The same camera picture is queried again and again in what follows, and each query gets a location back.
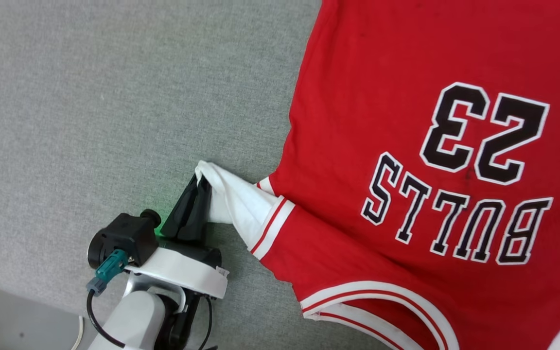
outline white cable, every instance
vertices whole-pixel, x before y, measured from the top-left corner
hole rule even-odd
[[[75,345],[70,350],[77,350],[77,346],[82,341],[82,337],[84,337],[84,317],[79,316],[79,334],[77,335],[77,341],[75,341]]]

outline number 23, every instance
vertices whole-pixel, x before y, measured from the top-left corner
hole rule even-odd
[[[484,120],[489,104],[481,87],[457,82],[443,89],[432,117],[433,125],[420,149],[425,164],[451,173],[466,168],[473,156],[472,147],[461,144],[455,144],[451,150],[442,147],[445,140],[461,141],[464,136],[467,120],[454,117],[455,107],[466,106],[468,117]],[[515,121],[518,125],[481,142],[474,164],[476,177],[502,185],[519,181],[524,162],[506,159],[504,164],[498,164],[495,159],[540,138],[549,107],[542,102],[499,93],[490,122],[509,126]]]

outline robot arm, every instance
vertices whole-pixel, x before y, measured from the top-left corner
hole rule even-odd
[[[161,228],[161,236],[154,232],[161,218],[149,209],[140,217],[121,213],[96,233],[87,250],[87,261],[96,269],[87,286],[87,311],[100,336],[91,350],[182,350],[200,298],[209,303],[211,323],[211,299],[224,297],[228,273],[221,268],[220,251],[205,245],[210,200],[211,186],[194,176]],[[91,301],[120,272],[129,275],[122,301],[101,327]],[[149,293],[151,286],[174,292],[176,300]],[[210,329],[209,325],[201,349]]]

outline red stripe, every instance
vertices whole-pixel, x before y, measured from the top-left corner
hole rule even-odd
[[[331,313],[320,313],[321,316],[326,316],[326,317],[333,317],[333,318],[338,318],[338,319],[342,319],[345,322],[349,322],[351,324],[355,324],[356,326],[360,327],[360,328],[364,328],[365,330],[369,331],[369,332],[373,332],[375,334],[377,334],[378,336],[386,339],[387,342],[389,342],[390,344],[392,344],[393,346],[396,346],[398,349],[403,350],[402,347],[399,346],[399,344],[395,343],[394,341],[392,341],[389,337],[385,336],[384,334],[377,332],[376,330],[374,330],[373,328],[369,327],[369,326],[365,326],[362,323],[353,321],[353,319],[349,319],[346,317],[342,317],[342,316],[338,316],[338,315],[334,315]]]
[[[425,317],[427,317],[427,319],[429,320],[429,322],[431,322],[431,324],[434,326],[434,328],[436,329],[436,332],[438,333],[438,335],[440,336],[440,339],[442,339],[442,341],[444,342],[444,348],[445,350],[448,350],[449,348],[449,344],[446,343],[446,340],[444,338],[444,334],[442,334],[442,331],[440,330],[440,328],[438,327],[438,325],[433,321],[433,319],[431,318],[431,316],[429,316],[429,314],[427,312],[425,312],[425,310],[423,310],[422,307],[420,307],[418,304],[414,303],[414,301],[412,301],[412,299],[409,299],[408,297],[405,297],[404,295],[401,295],[399,293],[395,293],[395,292],[389,292],[389,291],[382,291],[382,290],[355,290],[352,292],[346,292],[346,293],[340,293],[338,295],[335,295],[333,297],[328,297],[326,299],[321,300],[318,303],[312,304],[311,306],[308,306],[307,308],[305,308],[303,310],[303,312],[307,312],[308,310],[312,310],[313,308],[318,307],[321,304],[325,304],[328,301],[332,301],[334,299],[339,299],[342,297],[348,297],[350,295],[356,295],[356,294],[381,294],[381,295],[391,295],[394,297],[398,297],[401,299],[404,299],[405,301],[407,301],[408,303],[412,304],[415,308],[418,309],[418,311],[420,311]]]
[[[265,227],[265,231],[262,232],[263,235],[260,237],[258,242],[256,242],[254,248],[252,248],[252,250],[249,251],[250,253],[254,253],[256,251],[256,249],[258,248],[258,246],[261,243],[263,243],[263,241],[265,240],[265,236],[267,236],[267,231],[269,231],[269,226],[271,226],[271,223],[274,222],[274,219],[276,219],[276,215],[278,215],[278,212],[280,211],[280,208],[282,208],[282,206],[284,206],[284,202],[286,202],[286,198],[283,198],[282,201],[280,202],[280,205],[278,206],[278,208],[276,208],[276,211],[274,212],[274,215],[272,215],[271,219],[269,219],[269,222],[267,222],[267,226]]]

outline white cloth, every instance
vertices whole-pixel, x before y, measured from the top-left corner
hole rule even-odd
[[[211,162],[200,161],[195,169],[211,184],[209,221],[233,224],[247,246],[260,238],[267,215],[280,199]]]

